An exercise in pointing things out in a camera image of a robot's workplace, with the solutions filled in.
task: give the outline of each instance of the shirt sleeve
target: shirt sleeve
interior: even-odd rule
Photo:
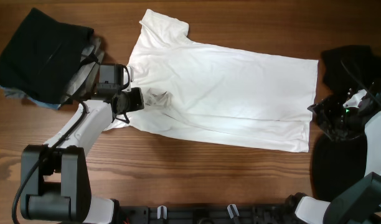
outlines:
[[[144,47],[172,47],[192,44],[187,38],[189,24],[148,9],[139,22],[142,24],[139,40]]]

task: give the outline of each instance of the wooden tabletop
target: wooden tabletop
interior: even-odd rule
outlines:
[[[189,23],[189,38],[196,42],[310,59],[319,59],[323,50],[364,44],[381,55],[381,1],[351,0],[0,0],[0,53],[32,7],[60,22],[94,28],[103,37],[106,62],[128,62],[146,9]],[[316,101],[329,94],[323,72],[320,63]],[[0,90],[0,223],[12,223],[22,150],[51,138],[76,107],[39,108],[5,99]],[[93,194],[122,205],[280,203],[296,192],[312,194],[309,166],[319,135],[311,124],[310,153],[290,153],[114,129],[93,146],[88,173]]]

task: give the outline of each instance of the wrinkled fabric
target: wrinkled fabric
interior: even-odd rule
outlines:
[[[317,60],[201,44],[189,25],[147,10],[129,59],[145,109],[131,126],[170,138],[307,152]],[[114,121],[110,128],[126,126]]]

